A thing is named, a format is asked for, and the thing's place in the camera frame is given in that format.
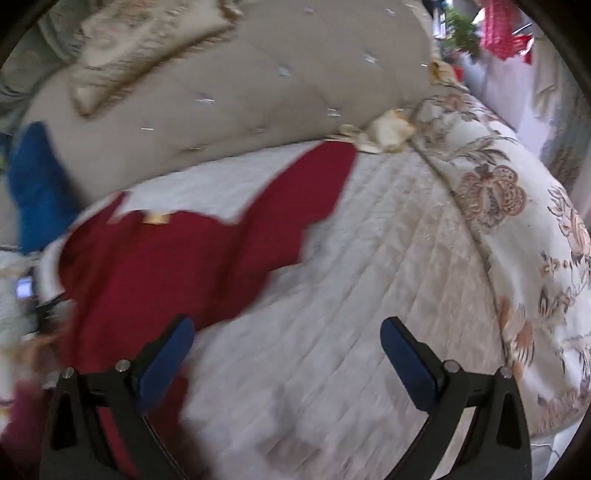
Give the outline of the dark red sweater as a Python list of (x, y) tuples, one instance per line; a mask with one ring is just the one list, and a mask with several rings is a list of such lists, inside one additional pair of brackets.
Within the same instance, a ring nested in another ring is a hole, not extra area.
[(176, 317), (195, 330), (245, 311), (277, 269), (301, 259), (308, 228), (329, 217), (356, 160), (349, 143), (328, 141), (297, 158), (233, 223), (190, 211), (120, 214), (121, 197), (66, 240), (58, 276), (71, 316), (24, 352), (1, 435), (1, 475), (35, 479), (50, 405), (42, 363), (54, 351), (82, 374), (134, 358)]

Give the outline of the blue quilted cushion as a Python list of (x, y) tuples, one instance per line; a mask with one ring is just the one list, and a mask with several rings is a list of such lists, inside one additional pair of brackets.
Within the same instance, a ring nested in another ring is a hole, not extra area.
[(63, 235), (81, 212), (42, 122), (33, 122), (21, 132), (10, 150), (7, 177), (24, 254), (43, 250)]

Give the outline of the white quilted bedspread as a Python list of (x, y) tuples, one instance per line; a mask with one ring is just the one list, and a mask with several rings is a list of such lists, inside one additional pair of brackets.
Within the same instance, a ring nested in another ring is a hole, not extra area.
[(421, 429), (380, 342), (398, 316), (443, 358), (502, 363), (481, 255), (415, 151), (359, 154), (301, 257), (197, 335), (169, 441), (193, 479), (381, 479)]

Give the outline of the floral patterned duvet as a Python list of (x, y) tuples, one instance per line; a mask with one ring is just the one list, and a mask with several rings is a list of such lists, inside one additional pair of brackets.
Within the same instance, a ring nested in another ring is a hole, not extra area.
[(431, 96), (413, 121), (415, 148), (447, 183), (480, 249), (530, 432), (571, 425), (590, 403), (584, 222), (560, 182), (473, 96)]

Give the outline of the ornate floral frilled pillow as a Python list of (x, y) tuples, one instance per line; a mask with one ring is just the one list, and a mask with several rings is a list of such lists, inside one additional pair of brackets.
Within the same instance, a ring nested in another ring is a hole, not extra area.
[(160, 64), (225, 41), (242, 16), (242, 1), (59, 1), (40, 29), (64, 65), (34, 102), (49, 100), (57, 82), (64, 92), (51, 106), (69, 102), (80, 117), (96, 117)]

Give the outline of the cream crumpled cloth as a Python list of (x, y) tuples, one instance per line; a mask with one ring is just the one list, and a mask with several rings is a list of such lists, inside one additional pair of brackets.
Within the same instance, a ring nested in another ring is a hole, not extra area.
[(375, 118), (365, 129), (342, 124), (338, 134), (329, 135), (325, 140), (352, 144), (362, 153), (389, 154), (400, 152), (415, 131), (416, 127), (403, 110), (391, 109)]

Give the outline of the beige tufted headboard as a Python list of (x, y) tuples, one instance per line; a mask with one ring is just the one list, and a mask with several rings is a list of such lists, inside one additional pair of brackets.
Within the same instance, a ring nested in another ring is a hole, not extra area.
[(53, 82), (64, 63), (40, 22), (1, 70), (1, 128), (49, 129), (83, 206), (133, 189), (132, 209), (211, 209), (204, 190), (181, 193), (182, 170), (365, 126), (391, 108), (450, 91), (434, 77), (435, 47), (418, 1), (242, 1), (225, 41), (186, 50), (152, 69), (93, 118)]

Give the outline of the red polka dot garment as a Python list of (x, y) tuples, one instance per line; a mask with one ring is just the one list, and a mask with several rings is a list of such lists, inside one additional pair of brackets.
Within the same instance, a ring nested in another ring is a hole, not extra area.
[(514, 34), (521, 18), (521, 10), (511, 0), (482, 1), (484, 10), (481, 46), (501, 61), (520, 57), (526, 64), (533, 63), (532, 34)]

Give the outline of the green potted plant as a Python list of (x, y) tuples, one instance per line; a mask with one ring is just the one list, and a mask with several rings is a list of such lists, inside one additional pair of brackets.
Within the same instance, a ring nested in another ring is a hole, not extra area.
[(446, 10), (446, 37), (444, 45), (449, 51), (467, 54), (475, 63), (480, 57), (478, 27), (469, 17), (455, 8)]

